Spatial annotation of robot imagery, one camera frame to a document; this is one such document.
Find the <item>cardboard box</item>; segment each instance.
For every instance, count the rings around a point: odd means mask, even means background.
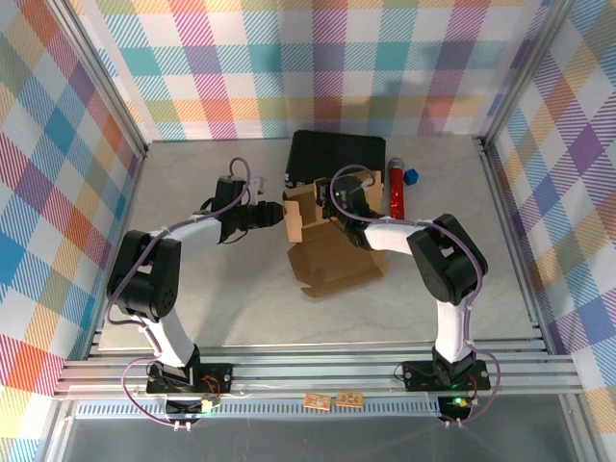
[[[357,176],[365,179],[368,174]],[[376,185],[366,191],[366,200],[371,209],[380,212],[380,172],[376,176]],[[286,190],[282,199],[289,241],[296,243],[288,252],[289,261],[295,278],[308,285],[302,292],[311,297],[330,295],[387,272],[389,265],[382,261],[385,252],[356,247],[338,229],[339,222],[333,224],[321,217],[314,184]]]

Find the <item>wooden tag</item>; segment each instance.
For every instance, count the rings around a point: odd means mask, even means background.
[[[304,407],[309,409],[320,409],[321,411],[329,411],[331,409],[331,397],[328,395],[307,393],[304,395]]]
[[[336,396],[336,405],[342,407],[364,407],[364,395],[354,392],[338,392]]]

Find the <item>plaid backdrop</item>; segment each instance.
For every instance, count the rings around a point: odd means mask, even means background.
[[[616,460],[616,0],[579,0],[500,136],[526,263]]]
[[[175,141],[479,133],[550,1],[73,4],[141,128]]]
[[[524,40],[522,40],[522,44],[520,45],[518,52],[516,53],[514,59],[511,61],[511,64],[509,65],[509,68],[507,69],[507,72],[504,78],[502,79],[502,83],[500,84],[499,91],[497,92],[497,95],[495,96],[490,106],[490,109],[488,110],[488,116],[485,117],[485,119],[483,120],[481,129],[478,132],[480,136],[484,137],[487,135],[488,130],[490,129],[490,126],[492,125],[492,122],[494,121],[494,116],[497,113],[497,110],[499,109],[499,107],[501,106],[501,102],[503,98],[505,97],[509,89],[511,88],[511,85],[513,84],[513,81],[516,77],[516,72],[518,71],[520,64],[524,62],[526,53],[530,51],[532,41],[535,39],[535,37],[537,36],[537,33],[541,29],[541,26],[543,25],[546,19],[546,15],[548,14],[548,11],[550,10],[550,7],[552,6],[553,3],[554,3],[554,0],[543,0],[541,2],[541,6],[537,10],[535,17],[530,23],[530,27],[528,28],[526,32]]]
[[[44,436],[137,161],[43,0],[0,0],[0,461]]]

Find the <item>blue block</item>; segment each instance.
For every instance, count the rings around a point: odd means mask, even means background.
[[[420,174],[414,168],[409,168],[404,172],[404,184],[406,186],[414,185],[419,179]]]

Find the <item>gray floor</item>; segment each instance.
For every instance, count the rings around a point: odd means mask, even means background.
[[[436,418],[226,419],[191,433],[146,419],[75,420],[65,461],[573,462],[556,396],[499,397],[465,428]]]
[[[387,157],[420,174],[406,189],[408,218],[452,213],[486,256],[490,271],[473,310],[476,338],[527,338],[526,307],[492,196],[470,137],[394,138]],[[229,160],[244,156],[280,200],[289,140],[158,143],[145,161],[131,228],[155,230],[186,218],[214,194]],[[314,300],[300,291],[287,258],[284,223],[237,244],[204,249],[184,264],[176,309],[200,346],[430,341],[436,305],[411,257],[391,254],[378,281]],[[132,326],[105,326],[101,348],[147,347]]]

